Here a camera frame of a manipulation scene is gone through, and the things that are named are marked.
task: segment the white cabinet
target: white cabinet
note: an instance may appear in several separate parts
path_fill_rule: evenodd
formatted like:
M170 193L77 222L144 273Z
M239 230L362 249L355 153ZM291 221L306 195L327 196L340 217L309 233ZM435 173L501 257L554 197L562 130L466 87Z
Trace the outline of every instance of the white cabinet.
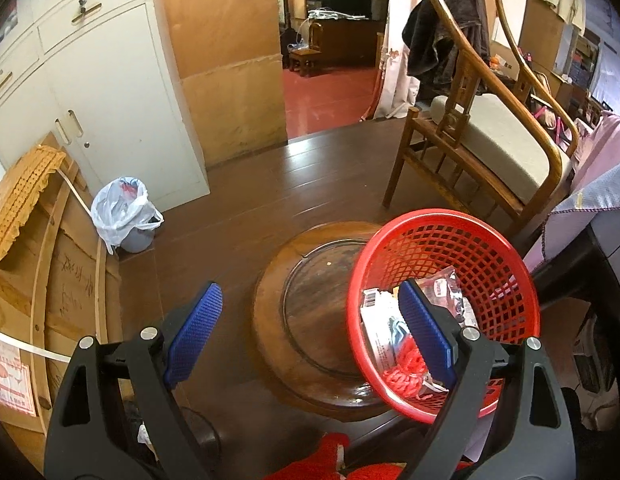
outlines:
M160 210L208 193L154 0L19 1L33 21L0 53L5 168L52 131L93 194L119 176L141 179Z
M137 176L160 202L199 178L167 100L145 9L99 25L45 69L64 112L66 149L83 162L88 186L99 190L118 176Z
M59 108L41 68L0 106L0 161L9 168L54 128Z

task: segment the blue gripper pad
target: blue gripper pad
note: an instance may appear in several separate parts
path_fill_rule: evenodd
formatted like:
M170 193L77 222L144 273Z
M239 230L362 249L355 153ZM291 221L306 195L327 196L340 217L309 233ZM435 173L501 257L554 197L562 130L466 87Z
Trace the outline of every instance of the blue gripper pad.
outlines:
M446 337L435 317L441 318L447 314L450 320L456 324L457 329L458 323L447 309L432 305L419 285L412 279L406 280L399 286L398 298L401 315L410 329L414 342L421 351L427 369L434 379L443 383L447 389L452 389L456 383L454 365L458 349L452 334ZM437 308L444 311L441 312L442 316L433 314L434 309ZM452 327L447 321L447 319L442 319L443 329Z
M178 383L185 381L199 358L216 320L221 315L223 294L218 283L210 282L199 295L183 325L171 340L167 351L165 383L174 389Z

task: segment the woven mat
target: woven mat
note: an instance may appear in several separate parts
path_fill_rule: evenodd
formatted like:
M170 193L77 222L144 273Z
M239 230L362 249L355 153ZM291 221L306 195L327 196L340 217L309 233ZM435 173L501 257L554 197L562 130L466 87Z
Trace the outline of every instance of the woven mat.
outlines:
M35 146L0 181L0 261L27 222L49 176L61 167L65 154L49 146Z

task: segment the white plastic bag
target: white plastic bag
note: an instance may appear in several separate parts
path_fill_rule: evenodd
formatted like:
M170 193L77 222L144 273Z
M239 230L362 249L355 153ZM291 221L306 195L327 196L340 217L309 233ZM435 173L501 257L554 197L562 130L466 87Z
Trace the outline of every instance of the white plastic bag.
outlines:
M163 215L148 199L145 184L129 176L117 178L101 189L94 197L90 215L110 254L132 229L154 230L163 223Z

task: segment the plastic package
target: plastic package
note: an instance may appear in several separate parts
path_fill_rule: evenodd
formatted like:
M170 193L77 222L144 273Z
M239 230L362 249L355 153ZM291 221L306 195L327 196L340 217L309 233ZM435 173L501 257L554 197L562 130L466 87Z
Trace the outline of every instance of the plastic package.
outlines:
M459 287L454 267L446 267L416 282L429 302L448 309L459 325L478 328L472 306ZM395 287L392 294L378 288L363 292L360 309L363 328L377 368L392 391L405 399L427 399L435 392L447 390L427 371L421 352L399 311L398 290Z
M432 276L421 278L417 285L430 303L448 309L459 325L479 328L472 306L459 287L455 267L446 267Z
M133 229L154 230L163 223L145 184L128 176L113 180L96 194L90 216L110 254Z

